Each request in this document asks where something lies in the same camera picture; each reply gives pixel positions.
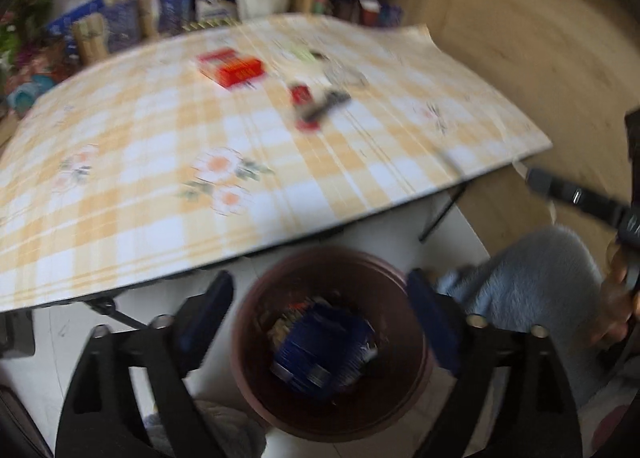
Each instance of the red box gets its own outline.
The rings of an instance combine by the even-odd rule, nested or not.
[[[262,61],[255,57],[239,56],[232,48],[207,52],[196,59],[200,71],[225,88],[264,73]]]

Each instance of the yellow plaid tablecloth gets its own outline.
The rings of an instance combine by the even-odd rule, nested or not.
[[[268,75],[201,75],[194,58],[225,46]],[[286,85],[327,84],[310,52],[353,98],[319,133],[296,129]],[[41,97],[2,157],[0,310],[279,244],[549,146],[425,28],[278,16],[143,46]]]

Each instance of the brown flower pot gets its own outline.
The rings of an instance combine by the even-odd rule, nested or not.
[[[291,391],[270,371],[266,332],[292,302],[320,295],[356,308],[376,331],[377,358],[354,390],[319,403]],[[241,304],[231,365],[244,398],[267,422],[323,442],[364,438],[402,417],[427,385],[433,359],[404,293],[404,275],[369,254],[315,248],[275,265]]]

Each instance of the white floor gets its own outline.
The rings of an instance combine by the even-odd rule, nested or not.
[[[427,218],[433,216],[446,197],[430,197],[408,206],[363,220],[344,232],[324,241],[370,252],[402,271],[416,266],[449,270],[465,263],[478,263],[487,257],[484,247],[457,208],[447,216],[425,245],[417,241]],[[253,258],[241,258],[221,268],[236,279],[236,297],[203,366],[186,379],[194,396],[219,404],[248,409],[232,378],[229,364],[230,325],[234,311],[257,276],[281,258],[302,248],[317,245],[305,243],[270,251]],[[130,290],[117,298],[126,314],[149,322],[158,314],[173,313],[186,297],[204,291],[217,270],[196,276],[163,281]],[[91,328],[110,324],[113,330],[125,327],[89,310],[84,304],[53,306],[34,311],[36,354],[31,358],[0,361],[0,382],[18,394],[52,450],[66,388]],[[153,398],[142,374],[136,374],[141,412],[149,414]],[[436,369],[430,386],[416,406],[395,426],[364,440],[343,444],[323,444],[300,440],[279,430],[268,433],[265,458],[410,458],[428,433],[454,379]],[[480,445],[482,428],[472,446]]]

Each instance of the table leg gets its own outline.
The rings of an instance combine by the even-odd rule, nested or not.
[[[458,190],[454,193],[454,195],[450,198],[449,203],[444,207],[444,209],[440,212],[438,217],[432,221],[427,223],[422,230],[422,234],[418,237],[418,240],[423,244],[427,238],[431,235],[431,233],[436,229],[440,223],[442,223],[445,216],[449,213],[451,208],[456,204],[456,202],[460,199],[460,197],[465,193],[466,188],[468,187],[468,182],[463,182],[458,187]]]
[[[84,304],[94,312],[111,317],[113,320],[126,324],[127,326],[131,326],[136,330],[146,328],[146,324],[141,323],[140,321],[133,319],[133,317],[129,317],[118,310],[116,301],[113,297],[97,297],[95,299],[88,299],[84,301]]]

